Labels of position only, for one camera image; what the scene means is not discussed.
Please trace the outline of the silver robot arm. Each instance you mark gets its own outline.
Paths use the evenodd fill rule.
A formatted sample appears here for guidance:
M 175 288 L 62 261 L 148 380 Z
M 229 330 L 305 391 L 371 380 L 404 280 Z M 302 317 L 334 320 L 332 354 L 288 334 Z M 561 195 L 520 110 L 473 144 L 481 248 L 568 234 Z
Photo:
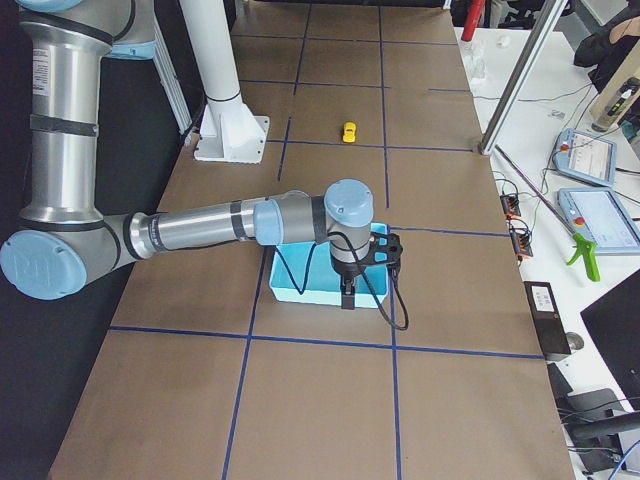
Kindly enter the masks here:
M 325 194 L 299 191 L 180 213 L 102 215 L 94 204 L 100 64 L 155 52 L 150 1 L 23 1 L 33 44 L 32 196 L 1 268 L 22 293 L 62 298 L 115 269 L 168 251 L 253 240 L 263 246 L 327 244 L 341 305 L 375 260 L 373 196 L 344 179 Z

